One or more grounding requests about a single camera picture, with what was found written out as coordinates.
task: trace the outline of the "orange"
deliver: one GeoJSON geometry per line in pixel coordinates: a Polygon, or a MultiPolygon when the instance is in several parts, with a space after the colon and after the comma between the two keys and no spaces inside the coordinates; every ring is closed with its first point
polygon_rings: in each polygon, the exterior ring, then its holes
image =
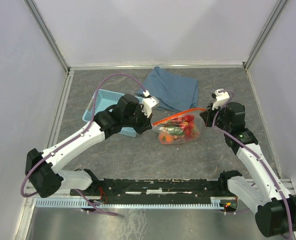
{"type": "Polygon", "coordinates": [[[161,132],[159,133],[159,141],[162,144],[171,144],[174,141],[174,138],[166,132],[161,132]]]}

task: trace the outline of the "gray tabletop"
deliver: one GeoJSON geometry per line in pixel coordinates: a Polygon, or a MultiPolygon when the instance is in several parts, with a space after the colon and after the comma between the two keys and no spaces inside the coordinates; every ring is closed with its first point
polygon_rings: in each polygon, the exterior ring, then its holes
{"type": "MultiPolygon", "coordinates": [[[[113,73],[127,73],[143,82],[151,69],[79,70],[74,72],[58,142],[79,130],[82,116],[99,82],[113,73]]],[[[169,72],[198,79],[198,107],[213,102],[216,89],[235,92],[235,102],[245,105],[246,127],[259,140],[262,151],[276,170],[259,110],[243,68],[180,68],[169,72]]],[[[114,77],[103,89],[134,94],[139,86],[130,78],[114,77]]],[[[152,122],[173,115],[167,110],[154,110],[152,122]]],[[[222,133],[203,128],[198,139],[175,145],[162,145],[158,133],[150,130],[136,138],[115,134],[72,160],[65,170],[90,169],[99,178],[123,179],[214,179],[225,170],[238,170],[251,178],[242,162],[226,145],[222,133]]]]}

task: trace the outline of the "gray floor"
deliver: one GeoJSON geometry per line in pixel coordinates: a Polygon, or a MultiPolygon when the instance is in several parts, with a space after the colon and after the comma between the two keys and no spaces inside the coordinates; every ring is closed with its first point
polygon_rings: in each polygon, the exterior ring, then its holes
{"type": "MultiPolygon", "coordinates": [[[[75,71],[59,132],[61,141],[79,130],[85,122],[82,116],[101,80],[113,73],[127,73],[144,81],[151,69],[80,70],[75,71]]],[[[168,69],[169,72],[198,79],[198,107],[212,102],[216,89],[235,91],[236,102],[246,107],[246,126],[253,131],[267,161],[275,169],[272,153],[264,132],[255,98],[243,68],[188,68],[168,69]]],[[[115,77],[103,89],[134,94],[138,85],[130,78],[115,77]]],[[[154,110],[153,122],[174,114],[154,110]]],[[[64,169],[91,169],[99,178],[124,179],[214,179],[225,170],[238,170],[251,178],[242,162],[225,144],[221,133],[204,128],[200,138],[185,144],[162,145],[154,131],[144,132],[136,138],[116,134],[90,147],[72,160],[64,169]]]]}
{"type": "MultiPolygon", "coordinates": [[[[150,69],[87,70],[74,73],[59,139],[80,129],[82,116],[98,83],[112,73],[128,73],[143,81],[150,69]]],[[[199,107],[213,99],[220,88],[235,91],[235,101],[246,107],[247,126],[258,138],[267,161],[275,169],[272,154],[259,117],[250,83],[243,68],[169,69],[170,72],[199,80],[199,107]]],[[[116,77],[104,89],[133,94],[138,86],[125,77],[116,77]]],[[[157,121],[172,115],[154,111],[157,121]]],[[[223,170],[239,170],[251,178],[247,169],[225,144],[222,134],[204,129],[196,141],[181,145],[161,145],[158,134],[147,131],[136,138],[116,134],[89,148],[66,170],[89,168],[98,178],[207,178],[223,170]]],[[[71,208],[38,208],[33,212],[29,240],[263,240],[250,212],[224,216],[218,210],[191,209],[112,209],[119,216],[96,215],[71,208]]],[[[283,239],[281,236],[270,239],[283,239]]]]}

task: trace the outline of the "blue cloth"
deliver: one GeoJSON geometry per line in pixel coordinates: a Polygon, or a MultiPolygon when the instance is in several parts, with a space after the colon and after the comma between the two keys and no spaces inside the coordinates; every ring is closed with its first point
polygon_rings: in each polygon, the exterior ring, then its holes
{"type": "MultiPolygon", "coordinates": [[[[195,78],[172,74],[155,66],[143,86],[159,100],[159,110],[179,113],[197,107],[198,80],[195,78]]],[[[137,94],[143,96],[143,89],[140,88],[137,94]]]]}

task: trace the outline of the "metal corner post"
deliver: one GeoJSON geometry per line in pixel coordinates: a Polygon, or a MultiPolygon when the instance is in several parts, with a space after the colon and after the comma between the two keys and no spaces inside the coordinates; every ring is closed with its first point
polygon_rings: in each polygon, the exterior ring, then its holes
{"type": "Polygon", "coordinates": [[[250,55],[247,61],[244,63],[244,69],[248,70],[250,66],[253,64],[256,56],[258,55],[259,51],[261,50],[262,46],[264,45],[267,37],[269,36],[270,32],[274,28],[277,20],[279,19],[280,15],[282,14],[283,10],[285,9],[289,0],[278,0],[277,4],[274,6],[267,22],[265,23],[263,29],[261,30],[257,41],[255,42],[250,55]]]}
{"type": "Polygon", "coordinates": [[[55,41],[52,33],[47,28],[47,26],[46,26],[46,24],[45,24],[45,22],[44,22],[44,20],[42,18],[42,15],[40,14],[34,0],[24,0],[24,2],[26,3],[28,9],[30,10],[30,12],[31,12],[31,14],[33,16],[33,18],[35,19],[36,23],[38,24],[42,34],[44,35],[45,39],[48,42],[50,48],[52,49],[55,56],[57,57],[60,65],[65,70],[65,72],[68,73],[70,67],[68,66],[68,64],[65,61],[65,58],[63,57],[63,55],[59,51],[59,48],[58,48],[58,46],[56,44],[56,41],[55,41]]]}

